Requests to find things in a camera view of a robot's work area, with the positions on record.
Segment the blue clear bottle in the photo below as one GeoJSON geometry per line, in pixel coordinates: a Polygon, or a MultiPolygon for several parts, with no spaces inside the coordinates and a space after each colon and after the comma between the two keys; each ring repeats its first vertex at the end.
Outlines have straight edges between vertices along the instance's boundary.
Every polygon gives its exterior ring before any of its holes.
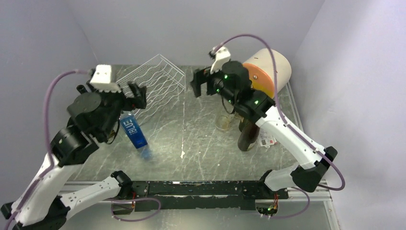
{"type": "Polygon", "coordinates": [[[135,116],[132,113],[122,114],[120,125],[140,157],[144,160],[150,160],[152,158],[151,149],[135,116]]]}

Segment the brown bottle gold foil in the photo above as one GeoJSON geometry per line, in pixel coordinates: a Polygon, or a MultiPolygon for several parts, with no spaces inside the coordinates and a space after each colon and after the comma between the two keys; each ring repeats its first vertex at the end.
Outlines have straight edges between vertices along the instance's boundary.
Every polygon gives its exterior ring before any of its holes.
{"type": "Polygon", "coordinates": [[[238,128],[241,134],[237,146],[241,151],[249,151],[255,145],[260,128],[248,120],[241,121],[238,128]]]}

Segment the dark green bottle black neck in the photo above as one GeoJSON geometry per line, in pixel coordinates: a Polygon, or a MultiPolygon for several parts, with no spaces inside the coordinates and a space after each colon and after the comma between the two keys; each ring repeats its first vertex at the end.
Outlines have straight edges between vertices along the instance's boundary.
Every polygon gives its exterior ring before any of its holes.
{"type": "Polygon", "coordinates": [[[86,89],[86,87],[84,85],[78,85],[76,87],[76,90],[80,93],[80,94],[84,94],[87,93],[88,90],[86,89]]]}

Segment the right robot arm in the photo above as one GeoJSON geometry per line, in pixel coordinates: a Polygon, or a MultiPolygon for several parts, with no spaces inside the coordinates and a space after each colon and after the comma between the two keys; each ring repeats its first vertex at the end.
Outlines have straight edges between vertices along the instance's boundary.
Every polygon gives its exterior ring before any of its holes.
{"type": "Polygon", "coordinates": [[[335,159],[337,150],[323,147],[313,141],[284,113],[279,113],[276,103],[263,91],[252,88],[248,70],[238,61],[226,62],[219,71],[196,69],[190,83],[195,97],[202,94],[219,94],[234,107],[244,119],[274,136],[296,159],[296,165],[270,171],[258,186],[263,198],[271,198],[277,190],[298,187],[314,192],[335,159]]]}

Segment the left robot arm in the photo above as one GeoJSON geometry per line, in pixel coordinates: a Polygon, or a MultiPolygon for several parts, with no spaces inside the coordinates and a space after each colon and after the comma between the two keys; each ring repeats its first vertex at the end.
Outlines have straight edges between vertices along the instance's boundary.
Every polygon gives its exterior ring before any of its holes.
{"type": "Polygon", "coordinates": [[[61,195],[60,190],[99,144],[108,143],[124,111],[144,109],[147,88],[129,82],[133,96],[122,91],[87,91],[78,86],[79,95],[67,108],[68,124],[48,141],[43,164],[24,193],[3,204],[5,229],[57,230],[80,211],[105,199],[127,199],[134,194],[133,183],[123,171],[115,171],[100,183],[61,195]]]}

